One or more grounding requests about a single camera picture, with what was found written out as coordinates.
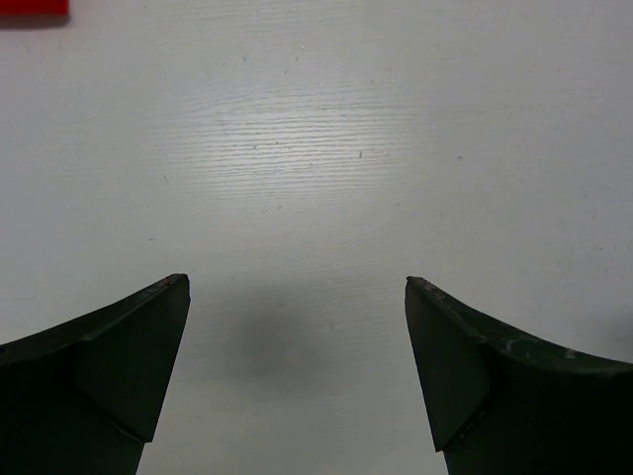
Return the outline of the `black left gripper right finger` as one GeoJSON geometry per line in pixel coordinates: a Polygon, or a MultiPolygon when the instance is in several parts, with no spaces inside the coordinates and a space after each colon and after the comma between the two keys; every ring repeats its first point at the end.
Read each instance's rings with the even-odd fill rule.
{"type": "Polygon", "coordinates": [[[628,474],[632,367],[496,320],[407,279],[409,338],[451,474],[628,474]]]}

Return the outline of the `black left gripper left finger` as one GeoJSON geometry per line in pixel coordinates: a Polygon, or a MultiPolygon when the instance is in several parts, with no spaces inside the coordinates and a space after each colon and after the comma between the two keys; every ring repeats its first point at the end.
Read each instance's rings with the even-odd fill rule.
{"type": "Polygon", "coordinates": [[[1,346],[4,474],[134,474],[152,442],[190,307],[172,274],[1,346]]]}

